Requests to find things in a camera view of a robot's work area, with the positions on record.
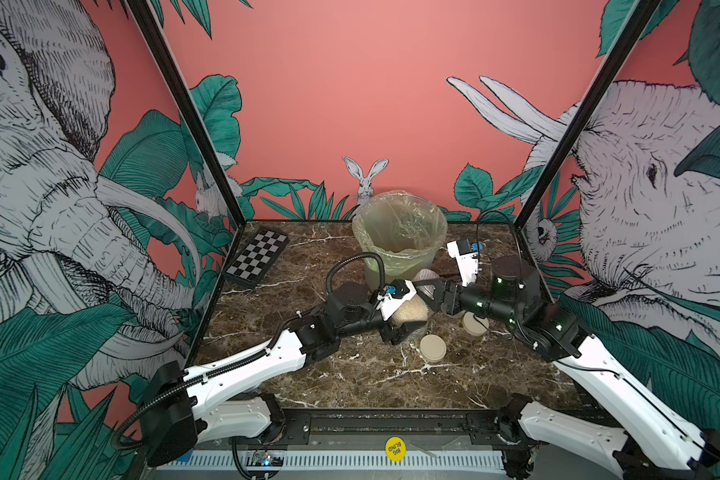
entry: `round lid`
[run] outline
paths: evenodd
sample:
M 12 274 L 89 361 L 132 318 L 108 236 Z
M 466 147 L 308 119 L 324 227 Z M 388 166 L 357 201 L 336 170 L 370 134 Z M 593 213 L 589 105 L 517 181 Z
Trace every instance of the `round lid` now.
M 488 329 L 485 328 L 485 325 L 474 319 L 474 313 L 472 312 L 466 312 L 461 323 L 464 325 L 464 329 L 470 335 L 481 336 L 488 331 Z
M 445 357 L 445 342 L 437 335 L 424 336 L 419 349 L 427 362 L 439 362 Z

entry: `rabbit illustration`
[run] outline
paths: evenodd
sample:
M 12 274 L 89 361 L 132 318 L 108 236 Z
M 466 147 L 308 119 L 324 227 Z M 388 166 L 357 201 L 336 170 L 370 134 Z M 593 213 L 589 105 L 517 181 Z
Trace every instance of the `rabbit illustration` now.
M 370 171 L 368 172 L 367 177 L 363 177 L 362 174 L 362 168 L 360 168 L 360 165 L 353 159 L 349 157 L 342 157 L 344 159 L 344 163 L 347 165 L 347 170 L 349 170 L 349 174 L 353 176 L 354 178 L 357 178 L 360 180 L 360 188 L 358 188 L 358 205 L 363 205 L 365 202 L 371 199 L 373 197 L 373 187 L 371 186 L 371 182 L 373 181 L 373 178 L 380 174 L 384 168 L 389 165 L 389 160 L 386 158 L 383 158 L 381 160 L 378 160 L 373 167 L 371 167 Z

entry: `elephant illustration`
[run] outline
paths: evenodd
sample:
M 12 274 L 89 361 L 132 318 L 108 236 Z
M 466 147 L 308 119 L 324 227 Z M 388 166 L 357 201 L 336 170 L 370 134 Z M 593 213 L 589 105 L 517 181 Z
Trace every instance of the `elephant illustration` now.
M 546 165 L 577 105 L 553 120 L 508 86 L 480 80 L 517 118 L 469 84 L 448 81 L 496 129 L 534 144 L 525 169 Z M 719 125 L 720 106 L 696 86 L 610 86 L 571 151 L 584 172 L 572 180 L 580 193 L 581 251 L 594 280 L 570 295 L 612 319 L 631 318 L 682 339 L 693 332 L 720 357 L 720 322 L 666 302 L 643 285 L 720 307 L 720 180 L 693 171 L 672 174 Z M 526 233 L 541 264 L 552 255 L 557 232 L 549 219 L 531 217 Z

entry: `trash can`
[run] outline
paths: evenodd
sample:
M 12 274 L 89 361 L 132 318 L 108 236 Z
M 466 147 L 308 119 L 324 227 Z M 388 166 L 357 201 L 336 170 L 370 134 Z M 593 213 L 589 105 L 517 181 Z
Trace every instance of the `trash can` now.
M 412 280 L 432 265 L 434 254 L 445 242 L 448 222 L 440 211 L 421 197 L 400 190 L 371 198 L 355 211 L 352 232 L 364 252 L 384 260 L 386 281 Z M 365 283 L 378 288 L 378 268 L 365 259 Z

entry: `black metal frame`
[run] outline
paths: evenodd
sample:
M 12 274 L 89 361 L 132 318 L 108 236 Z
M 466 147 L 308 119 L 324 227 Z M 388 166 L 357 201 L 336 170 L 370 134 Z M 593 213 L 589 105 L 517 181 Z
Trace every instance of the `black metal frame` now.
M 597 72 L 597 76 L 592 81 L 592 85 L 584 96 L 584 100 L 581 101 L 581 106 L 576 111 L 576 114 L 571 119 L 568 129 L 566 129 L 563 138 L 557 143 L 547 167 L 541 172 L 536 186 L 531 191 L 528 200 L 525 202 L 523 209 L 520 211 L 518 218 L 515 219 L 514 224 L 518 230 L 522 230 L 526 222 L 530 218 L 536 205 L 541 202 L 541 198 L 544 196 L 544 192 L 547 191 L 557 171 L 563 166 L 563 162 L 574 147 L 576 140 L 581 135 L 581 132 L 586 127 L 586 122 L 590 120 L 592 115 L 597 110 L 600 101 L 603 100 L 605 93 L 608 91 L 610 84 L 614 81 L 616 74 L 621 70 L 624 61 L 632 52 L 632 47 L 635 46 L 637 41 L 640 39 L 640 34 L 645 30 L 648 21 L 653 15 L 653 12 L 659 7 L 661 0 L 637 0 L 634 11 L 630 17 L 626 20 L 624 28 L 616 38 L 614 46 L 606 56 L 603 64 L 600 66 L 600 70 Z
M 230 208 L 230 213 L 237 228 L 242 230 L 246 225 L 246 218 L 242 215 L 242 210 L 240 210 L 240 206 L 232 194 L 230 185 L 227 183 L 226 174 L 224 170 L 221 169 L 221 165 L 219 165 L 219 161 L 216 158 L 216 150 L 213 148 L 206 127 L 197 113 L 190 91 L 187 90 L 184 84 L 181 72 L 173 61 L 173 55 L 165 42 L 160 25 L 155 20 L 154 15 L 152 15 L 152 10 L 150 10 L 150 6 L 147 5 L 148 2 L 146 0 L 127 1 L 131 13 L 136 20 L 136 24 L 139 25 L 139 29 L 144 36 L 144 41 L 149 45 L 155 63 L 157 63 L 160 72 L 163 74 L 163 79 L 166 84 L 168 84 L 168 89 L 173 95 L 173 100 L 176 102 L 176 105 L 178 105 L 179 112 L 184 118 L 190 133 L 192 133 L 198 149 L 200 149 L 202 159 L 206 162 L 206 165 L 208 165 L 211 175 L 216 182 L 216 186 L 221 190 L 221 195 L 224 197 L 226 205 Z

